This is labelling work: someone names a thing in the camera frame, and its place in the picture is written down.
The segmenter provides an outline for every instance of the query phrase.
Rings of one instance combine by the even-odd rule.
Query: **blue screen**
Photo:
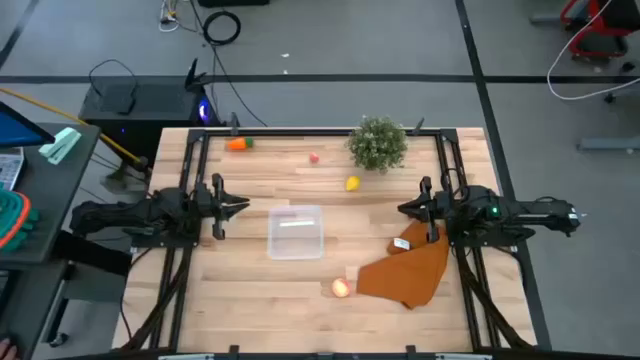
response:
[[[7,113],[0,112],[0,146],[13,147],[23,144],[41,144],[42,137]]]

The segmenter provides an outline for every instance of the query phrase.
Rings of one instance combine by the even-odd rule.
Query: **yellow cable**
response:
[[[73,121],[75,121],[77,123],[80,123],[80,124],[83,124],[83,125],[89,125],[86,122],[80,120],[77,116],[74,116],[74,115],[71,115],[69,113],[66,113],[66,112],[64,112],[64,111],[62,111],[60,109],[57,109],[57,108],[53,107],[53,106],[41,103],[40,101],[38,101],[38,100],[36,100],[36,99],[34,99],[34,98],[30,97],[30,96],[22,95],[20,93],[17,93],[15,91],[7,89],[7,88],[0,88],[0,92],[3,92],[5,94],[7,94],[7,95],[11,95],[11,96],[17,97],[20,100],[24,100],[24,101],[26,101],[26,102],[28,102],[28,103],[30,103],[32,105],[41,107],[41,108],[43,108],[45,110],[54,112],[54,113],[56,113],[58,115],[62,115],[64,117],[66,117],[67,119],[71,119],[71,120],[73,120]],[[127,157],[131,158],[133,161],[135,161],[137,163],[140,162],[140,158],[138,158],[137,156],[135,156],[132,153],[130,153],[127,149],[125,149],[122,146],[120,146],[117,142],[113,141],[107,135],[100,133],[100,138],[102,140],[104,140],[105,142],[109,143],[111,146],[116,148],[118,151],[120,151],[121,153],[123,153]]]

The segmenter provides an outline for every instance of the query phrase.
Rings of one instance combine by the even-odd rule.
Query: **blue light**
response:
[[[211,116],[211,105],[209,105],[209,101],[207,98],[203,98],[200,100],[198,104],[198,115],[200,116],[200,120],[206,125],[209,125],[210,116]]]

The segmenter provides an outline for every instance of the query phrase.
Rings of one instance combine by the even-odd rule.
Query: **clear plastic container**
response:
[[[269,210],[268,253],[274,260],[321,258],[324,228],[320,206],[284,206]]]

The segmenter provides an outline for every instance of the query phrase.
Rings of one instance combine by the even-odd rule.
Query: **computer monitor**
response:
[[[43,145],[55,138],[0,101],[0,148]]]

